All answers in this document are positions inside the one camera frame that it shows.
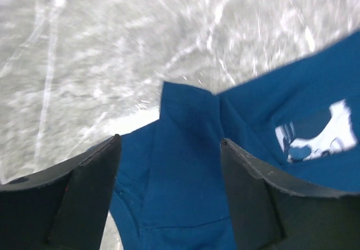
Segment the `blue sweatshirt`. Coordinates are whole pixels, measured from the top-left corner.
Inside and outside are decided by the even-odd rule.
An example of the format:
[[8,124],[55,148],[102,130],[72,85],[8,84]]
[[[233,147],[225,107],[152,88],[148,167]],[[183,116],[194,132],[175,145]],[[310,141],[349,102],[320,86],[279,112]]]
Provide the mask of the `blue sweatshirt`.
[[236,249],[224,137],[296,177],[360,191],[360,32],[218,95],[165,82],[159,120],[122,139],[110,211],[125,250]]

